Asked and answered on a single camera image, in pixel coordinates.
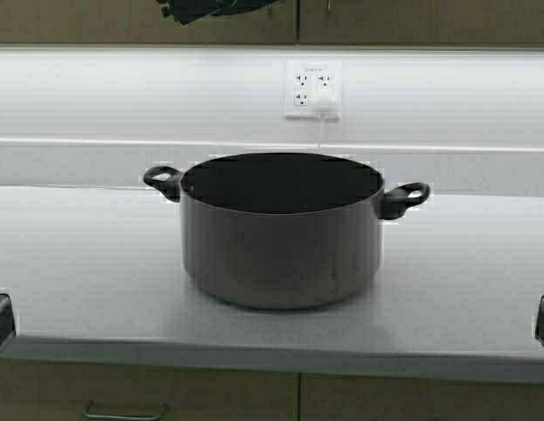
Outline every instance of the pot handle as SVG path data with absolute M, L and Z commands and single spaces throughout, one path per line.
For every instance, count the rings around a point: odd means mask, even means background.
M 155 177 L 168 174 L 167 180 L 157 180 Z M 143 182 L 158 189 L 171 202 L 181 201 L 180 178 L 183 175 L 178 169 L 167 166 L 149 168 L 143 176 Z
M 411 193 L 419 191 L 420 196 L 409 197 Z M 399 186 L 385 193 L 381 205 L 381 219 L 392 220 L 401 218 L 407 209 L 423 204 L 430 196 L 430 186 L 423 182 L 413 182 Z

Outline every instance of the pot rim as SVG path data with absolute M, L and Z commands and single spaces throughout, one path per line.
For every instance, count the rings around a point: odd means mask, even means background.
M 343 204 L 341 206 L 336 206 L 334 208 L 329 208 L 329 209 L 323 209 L 323 210 L 307 210 L 307 211 L 303 211 L 303 212 L 287 212 L 287 213 L 278 213 L 278 212 L 254 212 L 254 211 L 249 211 L 249 210 L 235 210 L 235 209 L 227 209 L 227 208 L 223 208 L 221 206 L 217 206 L 215 204 L 211 204 L 211 203 L 207 203 L 207 202 L 204 202 L 200 199 L 197 199 L 195 198 L 194 196 L 192 196 L 188 190 L 186 190 L 184 187 L 183 187 L 183 179 L 184 179 L 184 176 L 186 174 L 189 173 L 189 171 L 191 171 L 192 169 L 194 168 L 197 168 L 199 166 L 202 166 L 204 164 L 207 164 L 208 162 L 212 162 L 212 161 L 216 161 L 216 160 L 219 160 L 219 159 L 222 159 L 222 158 L 234 158 L 234 157 L 240 157 L 240 156 L 245 156 L 245 155 L 267 155 L 267 154 L 286 154 L 286 155 L 296 155 L 296 154 L 299 154 L 299 155 L 312 155 L 312 156 L 317 156 L 317 157 L 325 157 L 325 158 L 337 158 L 337 159 L 340 159 L 340 160 L 344 160 L 344 161 L 348 161 L 348 162 L 353 162 L 355 164 L 358 164 L 358 165 L 361 165 L 363 166 L 364 168 L 369 168 L 370 170 L 372 170 L 375 174 L 377 174 L 377 176 L 379 177 L 379 179 L 381 180 L 381 184 L 379 186 L 379 189 L 376 190 L 375 193 L 371 194 L 370 196 L 368 197 L 365 197 L 363 198 L 362 200 L 358 200 L 356 202 L 352 202 L 352 203 L 347 203 L 347 204 Z M 236 154 L 233 154 L 233 155 L 224 155 L 224 156 L 220 156 L 220 157 L 216 157 L 216 158 L 212 158 L 211 160 L 207 160 L 207 161 L 203 161 L 203 162 L 199 162 L 197 163 L 195 166 L 193 167 L 190 167 L 187 171 L 185 171 L 184 173 L 182 173 L 181 177 L 180 177 L 180 180 L 178 181 L 179 183 L 179 187 L 180 187 L 180 190 L 181 190 L 181 193 L 184 193 L 186 196 L 188 196 L 191 200 L 197 202 L 197 203 L 200 203 L 200 204 L 203 204 L 205 206 L 208 206 L 210 208 L 214 208 L 216 210 L 219 210 L 219 211 L 228 211 L 228 212 L 232 212 L 232 213 L 239 213 L 239 214 L 244 214 L 244 215 L 255 215 L 255 216 L 266 216 L 266 217 L 288 217 L 288 216 L 306 216 L 306 215 L 318 215 L 318 214 L 321 214 L 321 213 L 324 213 L 324 212 L 330 212 L 330 211 L 339 211 L 341 209 L 344 209 L 344 208 L 347 208 L 349 206 L 354 206 L 358 203 L 363 203 L 363 202 L 367 202 L 369 200 L 373 200 L 374 197 L 376 197 L 377 195 L 380 194 L 380 192 L 384 192 L 385 190 L 385 179 L 383 178 L 383 175 L 377 171 L 375 168 L 372 168 L 371 166 L 367 165 L 367 164 L 363 164 L 361 162 L 358 162 L 358 161 L 354 161 L 354 160 L 350 160 L 348 158 L 342 158 L 342 157 L 339 157 L 339 156 L 334 156 L 334 155 L 325 155 L 323 153 L 307 153 L 307 152 L 254 152 L 254 153 L 236 153 Z

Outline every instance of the electrical outlet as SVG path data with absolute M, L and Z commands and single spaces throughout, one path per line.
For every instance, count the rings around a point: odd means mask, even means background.
M 305 73 L 297 73 L 295 77 L 296 89 L 305 89 L 309 76 Z
M 339 118 L 342 66 L 339 62 L 286 63 L 285 117 Z
M 296 107 L 305 107 L 307 106 L 307 93 L 305 91 L 298 91 L 294 94 L 294 105 Z

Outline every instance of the backsplash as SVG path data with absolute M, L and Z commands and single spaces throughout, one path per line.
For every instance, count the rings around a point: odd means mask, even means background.
M 287 119 L 288 60 L 342 64 L 341 119 Z M 157 162 L 343 154 L 388 187 L 544 196 L 544 51 L 0 48 L 0 185 L 145 188 Z
M 334 146 L 544 147 L 544 52 L 0 48 L 0 138 L 316 145 L 287 60 L 339 61 Z

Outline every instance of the wooden cabinet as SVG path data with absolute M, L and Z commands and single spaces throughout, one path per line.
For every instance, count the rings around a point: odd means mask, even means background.
M 304 44 L 544 45 L 544 0 L 300 0 L 300 9 Z
M 544 385 L 305 375 L 302 421 L 526 421 Z
M 155 0 L 0 0 L 0 43 L 293 44 L 297 0 L 183 26 Z
M 93 413 L 162 421 L 295 421 L 297 375 L 0 360 L 0 419 L 83 421 Z

